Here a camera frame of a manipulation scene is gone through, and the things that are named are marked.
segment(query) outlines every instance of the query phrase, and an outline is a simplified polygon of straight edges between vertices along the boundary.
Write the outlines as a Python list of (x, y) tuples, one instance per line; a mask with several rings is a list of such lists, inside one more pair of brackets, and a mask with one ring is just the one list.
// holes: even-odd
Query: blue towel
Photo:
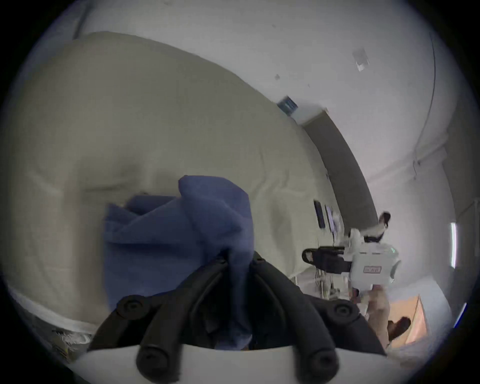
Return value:
[(124, 296), (175, 289), (225, 250), (231, 281), (231, 324), (217, 348), (242, 349), (251, 339), (245, 310), (253, 257), (248, 194), (219, 177), (184, 176), (180, 198), (138, 195), (124, 208), (110, 204), (105, 219), (104, 278), (114, 310)]

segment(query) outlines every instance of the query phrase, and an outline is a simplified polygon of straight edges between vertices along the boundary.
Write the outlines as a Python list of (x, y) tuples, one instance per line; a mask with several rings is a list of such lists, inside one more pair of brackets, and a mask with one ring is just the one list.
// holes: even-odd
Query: person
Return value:
[(382, 212), (378, 218), (377, 225), (360, 231), (360, 235), (363, 236), (364, 241), (366, 243), (379, 243), (388, 228), (388, 222), (391, 217), (390, 212)]
[(368, 292), (368, 324), (377, 335), (382, 347), (387, 348), (392, 340), (404, 334), (411, 325), (408, 317), (402, 317), (396, 323), (388, 320), (390, 304), (382, 286), (374, 285)]

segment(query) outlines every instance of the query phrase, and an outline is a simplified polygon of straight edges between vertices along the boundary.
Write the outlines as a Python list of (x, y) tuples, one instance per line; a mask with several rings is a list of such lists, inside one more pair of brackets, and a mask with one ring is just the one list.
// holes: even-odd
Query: black hair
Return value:
[(381, 216), (384, 217), (385, 225), (388, 228), (388, 222), (390, 221), (390, 218), (392, 217), (392, 215), (390, 214), (390, 212), (382, 212)]
[(408, 317), (402, 317), (395, 323), (395, 328), (393, 329), (393, 331), (388, 334), (388, 341), (392, 341), (393, 339), (402, 336), (407, 331), (407, 329), (410, 328), (411, 324), (412, 321)]

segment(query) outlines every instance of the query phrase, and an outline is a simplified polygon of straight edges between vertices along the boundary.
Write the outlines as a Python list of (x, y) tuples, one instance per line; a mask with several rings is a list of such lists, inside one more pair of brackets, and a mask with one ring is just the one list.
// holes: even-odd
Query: white wall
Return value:
[[(102, 30), (197, 54), (273, 102), (289, 95), (299, 123), (327, 108), (367, 179), (412, 153), (432, 96), (430, 29), (400, 2), (102, 0), (82, 33)], [(435, 46), (421, 144), (445, 131), (456, 103), (451, 59), (437, 39)], [(352, 52), (361, 47), (370, 65), (359, 72)]]
[(441, 163), (416, 180), (372, 190), (372, 198), (378, 212), (392, 214), (383, 241), (397, 247), (402, 259), (395, 285), (432, 275), (447, 295), (453, 275), (449, 223), (455, 221), (455, 210)]

